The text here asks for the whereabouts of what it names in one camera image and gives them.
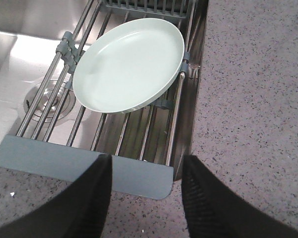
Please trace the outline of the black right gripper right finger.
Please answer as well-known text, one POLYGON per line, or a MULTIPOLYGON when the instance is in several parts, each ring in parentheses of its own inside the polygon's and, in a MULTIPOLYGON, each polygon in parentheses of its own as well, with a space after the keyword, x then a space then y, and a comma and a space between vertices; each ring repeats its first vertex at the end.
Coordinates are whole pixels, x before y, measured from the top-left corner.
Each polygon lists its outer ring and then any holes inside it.
POLYGON ((195 155, 183 158, 182 203, 191 238, 298 238, 223 184, 195 155))

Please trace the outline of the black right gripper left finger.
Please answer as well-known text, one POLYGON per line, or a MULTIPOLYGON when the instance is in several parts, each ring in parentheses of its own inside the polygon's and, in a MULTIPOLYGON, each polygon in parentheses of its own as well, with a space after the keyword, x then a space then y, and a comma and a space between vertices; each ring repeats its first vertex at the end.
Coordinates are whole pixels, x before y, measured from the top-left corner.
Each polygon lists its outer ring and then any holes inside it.
POLYGON ((69 187, 0 227, 0 238, 99 238, 112 191, 112 156, 101 154, 69 187))

